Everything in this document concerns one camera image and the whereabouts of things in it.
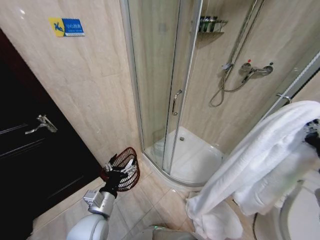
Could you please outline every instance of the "shower enclosure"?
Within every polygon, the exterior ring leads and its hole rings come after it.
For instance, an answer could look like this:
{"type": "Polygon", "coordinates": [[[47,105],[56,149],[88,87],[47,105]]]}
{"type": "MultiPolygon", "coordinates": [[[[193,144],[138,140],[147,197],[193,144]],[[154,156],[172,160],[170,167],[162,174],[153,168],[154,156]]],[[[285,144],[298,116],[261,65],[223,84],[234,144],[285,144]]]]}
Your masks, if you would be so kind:
{"type": "Polygon", "coordinates": [[[320,66],[315,0],[122,0],[144,156],[201,187],[320,66]]]}

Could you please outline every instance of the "marble wall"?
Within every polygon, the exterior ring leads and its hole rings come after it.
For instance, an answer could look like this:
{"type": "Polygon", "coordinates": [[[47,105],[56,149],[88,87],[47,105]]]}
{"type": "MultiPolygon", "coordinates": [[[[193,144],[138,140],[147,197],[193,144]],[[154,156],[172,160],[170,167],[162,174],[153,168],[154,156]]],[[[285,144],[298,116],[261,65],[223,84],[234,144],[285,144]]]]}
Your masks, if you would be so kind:
{"type": "Polygon", "coordinates": [[[285,80],[288,80],[285,83],[288,86],[295,79],[299,74],[295,65],[320,39],[319,1],[266,1],[226,88],[239,86],[244,77],[239,69],[249,59],[253,66],[260,68],[273,62],[274,71],[268,76],[253,77],[237,92],[226,93],[221,106],[209,107],[209,101],[218,89],[221,66],[227,63],[251,3],[252,0],[203,1],[202,15],[218,16],[228,23],[224,34],[214,41],[197,39],[194,68],[182,116],[183,127],[224,153],[229,153],[257,123],[256,114],[261,112],[264,103],[270,98],[277,99],[278,87],[285,80]]]}
{"type": "Polygon", "coordinates": [[[101,164],[140,148],[119,0],[2,0],[0,27],[101,164]],[[56,37],[49,17],[85,36],[56,37]]]}
{"type": "Polygon", "coordinates": [[[293,102],[306,100],[320,103],[320,72],[318,72],[292,99],[293,102]]]}

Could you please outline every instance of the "shower mixer valve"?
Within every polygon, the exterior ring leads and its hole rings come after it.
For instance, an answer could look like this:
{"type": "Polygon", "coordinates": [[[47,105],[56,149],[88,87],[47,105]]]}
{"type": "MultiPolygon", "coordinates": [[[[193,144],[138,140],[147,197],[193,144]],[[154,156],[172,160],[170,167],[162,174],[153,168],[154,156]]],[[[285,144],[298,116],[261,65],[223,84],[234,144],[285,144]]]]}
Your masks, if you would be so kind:
{"type": "Polygon", "coordinates": [[[253,67],[249,62],[246,62],[241,66],[240,70],[244,73],[247,73],[247,75],[242,80],[242,83],[244,84],[255,74],[259,74],[262,76],[269,75],[270,73],[272,73],[274,68],[270,65],[265,66],[264,68],[253,67]]]}

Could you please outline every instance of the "blue sign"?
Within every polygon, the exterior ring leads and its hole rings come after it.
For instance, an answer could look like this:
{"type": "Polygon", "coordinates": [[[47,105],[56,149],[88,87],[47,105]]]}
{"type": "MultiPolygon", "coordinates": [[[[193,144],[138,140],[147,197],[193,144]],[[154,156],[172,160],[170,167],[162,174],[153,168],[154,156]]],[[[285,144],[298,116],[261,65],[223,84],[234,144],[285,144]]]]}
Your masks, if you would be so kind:
{"type": "Polygon", "coordinates": [[[84,36],[84,30],[79,19],[62,18],[64,25],[64,35],[66,37],[84,36]]]}

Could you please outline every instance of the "door handle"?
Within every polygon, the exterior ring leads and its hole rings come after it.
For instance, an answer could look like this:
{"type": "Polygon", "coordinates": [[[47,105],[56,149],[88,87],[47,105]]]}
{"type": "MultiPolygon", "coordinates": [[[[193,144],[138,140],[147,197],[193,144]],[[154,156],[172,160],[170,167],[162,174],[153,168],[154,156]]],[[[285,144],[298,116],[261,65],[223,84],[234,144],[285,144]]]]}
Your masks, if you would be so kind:
{"type": "Polygon", "coordinates": [[[182,89],[179,89],[178,92],[174,95],[174,98],[173,98],[173,104],[172,104],[172,115],[173,116],[177,116],[178,115],[178,112],[175,111],[175,108],[176,108],[176,100],[177,100],[177,97],[179,96],[179,94],[182,93],[182,89]]]}
{"type": "Polygon", "coordinates": [[[58,131],[58,129],[55,127],[55,125],[53,125],[50,122],[50,120],[46,117],[46,115],[43,115],[43,116],[39,115],[36,119],[40,122],[40,125],[34,129],[31,129],[29,131],[24,132],[24,134],[32,134],[35,131],[37,131],[38,129],[43,128],[43,127],[46,127],[52,133],[55,133],[56,131],[58,131]]]}
{"type": "Polygon", "coordinates": [[[278,97],[281,97],[282,99],[285,99],[285,100],[286,100],[286,104],[285,104],[285,105],[292,103],[291,97],[289,97],[289,96],[284,96],[282,93],[277,93],[276,95],[277,95],[278,97]]]}

